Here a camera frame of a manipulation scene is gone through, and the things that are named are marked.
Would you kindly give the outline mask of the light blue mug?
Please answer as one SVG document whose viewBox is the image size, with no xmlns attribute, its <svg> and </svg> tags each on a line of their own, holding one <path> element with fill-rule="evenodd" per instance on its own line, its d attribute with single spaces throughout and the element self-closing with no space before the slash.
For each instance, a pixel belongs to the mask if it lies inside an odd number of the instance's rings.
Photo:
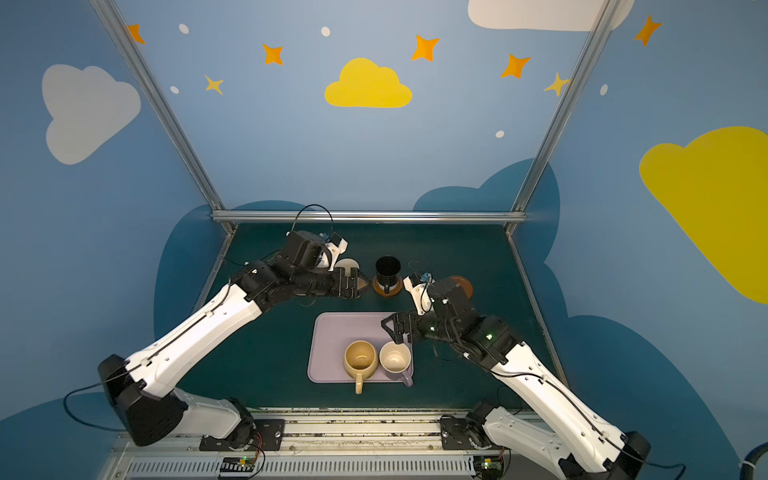
<svg viewBox="0 0 768 480">
<path fill-rule="evenodd" d="M 336 262 L 335 266 L 337 268 L 343 268 L 343 269 L 351 269 L 351 268 L 360 269 L 359 263 L 352 258 L 340 259 Z"/>
</svg>

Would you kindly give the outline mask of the brown wooden round coaster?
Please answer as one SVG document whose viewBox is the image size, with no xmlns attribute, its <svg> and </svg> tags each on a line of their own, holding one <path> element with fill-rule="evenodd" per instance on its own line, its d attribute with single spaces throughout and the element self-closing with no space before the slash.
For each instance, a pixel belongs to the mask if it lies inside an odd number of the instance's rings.
<svg viewBox="0 0 768 480">
<path fill-rule="evenodd" d="M 471 299 L 474 295 L 474 287 L 472 283 L 465 277 L 459 275 L 453 275 L 450 279 L 458 286 L 462 288 L 468 299 Z"/>
</svg>

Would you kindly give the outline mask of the dark wooden round coaster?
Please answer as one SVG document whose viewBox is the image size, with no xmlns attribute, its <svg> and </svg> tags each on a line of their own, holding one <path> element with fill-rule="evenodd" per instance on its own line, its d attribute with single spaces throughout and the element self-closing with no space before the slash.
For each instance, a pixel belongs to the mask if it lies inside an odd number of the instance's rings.
<svg viewBox="0 0 768 480">
<path fill-rule="evenodd" d="M 403 288 L 403 282 L 401 279 L 399 279 L 394 286 L 383 286 L 376 279 L 374 279 L 372 286 L 378 295 L 385 298 L 390 298 L 400 293 Z"/>
</svg>

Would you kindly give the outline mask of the black mug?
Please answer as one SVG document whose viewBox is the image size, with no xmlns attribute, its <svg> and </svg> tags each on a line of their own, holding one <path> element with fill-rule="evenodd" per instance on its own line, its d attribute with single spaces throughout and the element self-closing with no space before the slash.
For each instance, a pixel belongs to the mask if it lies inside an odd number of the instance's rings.
<svg viewBox="0 0 768 480">
<path fill-rule="evenodd" d="M 376 260 L 375 278 L 383 286 L 394 286 L 400 276 L 401 263 L 394 256 L 383 256 Z"/>
</svg>

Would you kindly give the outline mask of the lavender mug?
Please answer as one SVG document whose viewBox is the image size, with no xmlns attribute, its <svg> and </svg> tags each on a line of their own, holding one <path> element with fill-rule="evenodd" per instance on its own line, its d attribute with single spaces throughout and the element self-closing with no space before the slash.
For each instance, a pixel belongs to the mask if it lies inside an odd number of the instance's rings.
<svg viewBox="0 0 768 480">
<path fill-rule="evenodd" d="M 412 351 L 407 344 L 394 341 L 384 344 L 379 351 L 379 364 L 388 379 L 406 387 L 413 386 Z"/>
</svg>

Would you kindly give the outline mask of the yellow mug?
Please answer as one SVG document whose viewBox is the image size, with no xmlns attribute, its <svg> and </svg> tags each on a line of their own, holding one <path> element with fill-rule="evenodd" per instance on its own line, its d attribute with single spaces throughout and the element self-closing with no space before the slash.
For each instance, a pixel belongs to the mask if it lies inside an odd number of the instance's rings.
<svg viewBox="0 0 768 480">
<path fill-rule="evenodd" d="M 362 393 L 365 381 L 376 372 L 378 364 L 378 352 L 370 342 L 356 340 L 347 346 L 343 366 L 354 382 L 357 395 Z"/>
</svg>

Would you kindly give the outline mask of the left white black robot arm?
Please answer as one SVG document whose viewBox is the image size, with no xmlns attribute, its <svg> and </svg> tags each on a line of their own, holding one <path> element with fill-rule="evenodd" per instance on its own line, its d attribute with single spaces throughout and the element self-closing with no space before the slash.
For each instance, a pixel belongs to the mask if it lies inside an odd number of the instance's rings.
<svg viewBox="0 0 768 480">
<path fill-rule="evenodd" d="M 161 339 L 128 358 L 103 360 L 98 373 L 108 402 L 139 447 L 169 435 L 200 435 L 247 449 L 256 433 L 246 407 L 234 398 L 189 394 L 178 388 L 179 381 L 230 335 L 277 304 L 303 297 L 354 299 L 370 285 L 351 259 L 331 269 L 250 263 Z"/>
</svg>

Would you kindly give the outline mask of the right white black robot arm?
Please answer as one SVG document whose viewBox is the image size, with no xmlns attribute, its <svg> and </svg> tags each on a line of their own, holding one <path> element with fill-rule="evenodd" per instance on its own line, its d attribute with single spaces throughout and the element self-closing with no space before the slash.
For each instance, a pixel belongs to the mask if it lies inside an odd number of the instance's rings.
<svg viewBox="0 0 768 480">
<path fill-rule="evenodd" d="M 501 406 L 481 402 L 467 425 L 559 479 L 635 479 L 650 453 L 638 432 L 623 432 L 573 394 L 502 319 L 479 314 L 451 279 L 404 279 L 414 309 L 390 315 L 382 328 L 397 343 L 445 342 L 514 391 L 544 422 L 539 427 Z"/>
</svg>

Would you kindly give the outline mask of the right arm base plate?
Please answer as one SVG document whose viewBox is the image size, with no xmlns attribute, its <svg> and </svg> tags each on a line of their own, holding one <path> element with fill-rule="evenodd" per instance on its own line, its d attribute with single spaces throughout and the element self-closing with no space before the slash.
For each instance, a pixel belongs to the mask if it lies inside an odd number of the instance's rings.
<svg viewBox="0 0 768 480">
<path fill-rule="evenodd" d="M 439 421 L 440 440 L 444 450 L 501 451 L 511 450 L 519 454 L 520 450 L 502 439 L 504 430 L 490 421 L 480 423 L 465 417 L 443 415 Z"/>
</svg>

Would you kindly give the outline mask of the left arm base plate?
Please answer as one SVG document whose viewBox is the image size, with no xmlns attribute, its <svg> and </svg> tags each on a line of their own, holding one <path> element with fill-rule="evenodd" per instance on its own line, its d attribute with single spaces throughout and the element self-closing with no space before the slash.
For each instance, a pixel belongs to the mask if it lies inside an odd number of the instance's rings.
<svg viewBox="0 0 768 480">
<path fill-rule="evenodd" d="M 278 451 L 285 429 L 284 419 L 242 420 L 224 438 L 204 436 L 199 450 L 204 452 Z"/>
</svg>

